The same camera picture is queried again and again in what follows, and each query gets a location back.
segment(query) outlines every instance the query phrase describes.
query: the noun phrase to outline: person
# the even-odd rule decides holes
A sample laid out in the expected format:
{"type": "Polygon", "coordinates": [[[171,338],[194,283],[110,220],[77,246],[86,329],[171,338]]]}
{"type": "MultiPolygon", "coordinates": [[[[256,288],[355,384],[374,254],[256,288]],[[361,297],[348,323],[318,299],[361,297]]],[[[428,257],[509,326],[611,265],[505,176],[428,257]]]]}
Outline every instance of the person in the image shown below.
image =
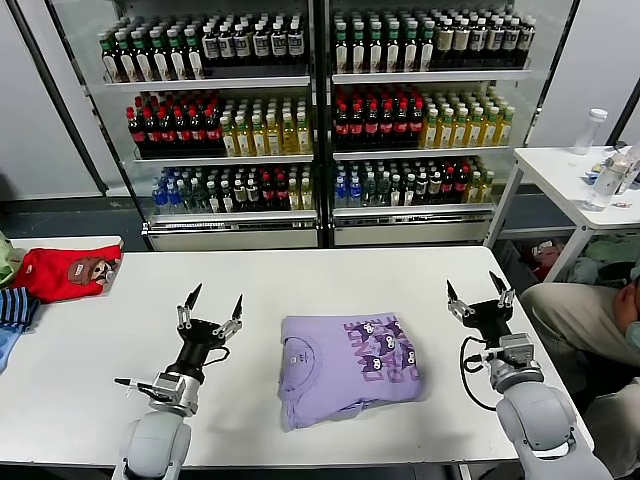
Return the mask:
{"type": "MultiPolygon", "coordinates": [[[[570,393],[585,387],[580,351],[640,367],[640,288],[635,283],[621,290],[541,283],[526,290],[520,303],[570,393]]],[[[583,419],[596,456],[614,478],[640,466],[640,378],[597,397],[583,419]]]]}

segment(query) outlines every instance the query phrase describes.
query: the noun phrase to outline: white table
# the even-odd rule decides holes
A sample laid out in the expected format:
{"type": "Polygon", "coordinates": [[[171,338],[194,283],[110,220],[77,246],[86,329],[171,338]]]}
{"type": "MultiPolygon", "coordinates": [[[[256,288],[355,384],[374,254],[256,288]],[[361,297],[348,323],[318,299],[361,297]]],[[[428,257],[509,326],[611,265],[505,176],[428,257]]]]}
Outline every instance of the white table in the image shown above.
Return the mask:
{"type": "MultiPolygon", "coordinates": [[[[43,307],[36,331],[18,341],[0,375],[0,463],[113,466],[126,425],[148,411],[113,379],[153,379],[175,360],[175,306],[199,282],[196,316],[225,320],[244,293],[244,328],[229,359],[205,369],[185,467],[513,460],[495,413],[460,381],[460,344],[477,332],[446,307],[446,278],[467,303],[495,298],[489,269],[500,272],[483,247],[125,254],[108,294],[43,307]],[[282,319],[387,311],[416,347],[423,397],[284,433],[282,319]]],[[[531,335],[547,383],[565,391],[517,302],[510,325],[531,335]]],[[[499,398],[484,373],[470,385],[487,403],[499,398]]]]}
{"type": "Polygon", "coordinates": [[[615,151],[612,147],[593,147],[585,156],[575,155],[568,148],[516,148],[516,164],[489,227],[484,246],[491,248],[497,240],[523,175],[535,183],[576,225],[545,282],[553,282],[571,266],[593,235],[614,231],[623,233],[640,228],[640,190],[635,187],[622,195],[616,195],[612,201],[629,203],[631,208],[609,205],[602,212],[584,208],[584,201],[593,189],[584,181],[585,172],[613,153],[615,151]]]}

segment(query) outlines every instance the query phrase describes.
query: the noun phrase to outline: black cable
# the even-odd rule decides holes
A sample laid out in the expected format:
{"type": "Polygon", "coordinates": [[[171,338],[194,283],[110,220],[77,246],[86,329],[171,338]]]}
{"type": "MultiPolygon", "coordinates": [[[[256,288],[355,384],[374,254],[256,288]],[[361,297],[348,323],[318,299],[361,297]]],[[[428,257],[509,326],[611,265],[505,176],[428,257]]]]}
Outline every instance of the black cable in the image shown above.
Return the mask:
{"type": "Polygon", "coordinates": [[[214,350],[224,350],[224,355],[220,358],[216,358],[215,360],[211,360],[210,362],[205,363],[204,365],[202,365],[203,367],[211,365],[212,363],[224,362],[227,358],[229,358],[229,355],[231,355],[231,350],[229,350],[227,347],[215,348],[214,350]]]}
{"type": "MultiPolygon", "coordinates": [[[[478,398],[473,394],[473,392],[471,392],[471,389],[469,388],[469,384],[467,383],[467,377],[465,375],[465,364],[466,364],[467,360],[469,360],[469,359],[471,359],[473,357],[469,357],[469,359],[465,360],[465,358],[464,358],[464,350],[465,350],[465,348],[467,348],[467,344],[470,341],[481,343],[483,345],[486,345],[488,343],[486,340],[481,340],[481,339],[475,338],[475,337],[467,337],[462,342],[462,345],[460,346],[460,377],[462,378],[462,385],[464,386],[464,390],[465,390],[465,392],[467,392],[467,395],[469,395],[469,398],[471,400],[473,400],[473,403],[475,403],[479,407],[484,408],[485,410],[489,410],[490,412],[495,412],[496,411],[496,407],[491,407],[489,405],[486,405],[486,404],[482,403],[480,400],[478,400],[478,398]]],[[[482,366],[480,366],[477,369],[473,369],[473,370],[480,371],[481,369],[482,369],[482,366]]]]}

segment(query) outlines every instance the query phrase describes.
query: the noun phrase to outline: purple t-shirt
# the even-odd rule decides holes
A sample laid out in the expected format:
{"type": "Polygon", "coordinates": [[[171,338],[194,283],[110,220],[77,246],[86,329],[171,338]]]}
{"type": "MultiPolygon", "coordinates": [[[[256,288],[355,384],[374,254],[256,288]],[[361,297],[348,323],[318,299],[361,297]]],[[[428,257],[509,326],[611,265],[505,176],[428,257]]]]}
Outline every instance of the purple t-shirt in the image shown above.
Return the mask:
{"type": "Polygon", "coordinates": [[[291,429],[422,391],[413,345],[393,313],[287,317],[282,341],[279,394],[291,429]]]}

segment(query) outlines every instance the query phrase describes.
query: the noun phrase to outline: beverage refrigerator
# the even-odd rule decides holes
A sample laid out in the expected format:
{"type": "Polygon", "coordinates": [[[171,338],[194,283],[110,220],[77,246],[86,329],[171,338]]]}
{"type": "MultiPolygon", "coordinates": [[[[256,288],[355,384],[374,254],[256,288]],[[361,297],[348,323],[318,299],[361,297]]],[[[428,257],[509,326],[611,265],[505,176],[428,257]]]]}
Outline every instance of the beverage refrigerator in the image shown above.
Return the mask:
{"type": "Polygon", "coordinates": [[[161,251],[480,242],[575,14],[573,0],[12,2],[41,49],[64,49],[161,251]]]}

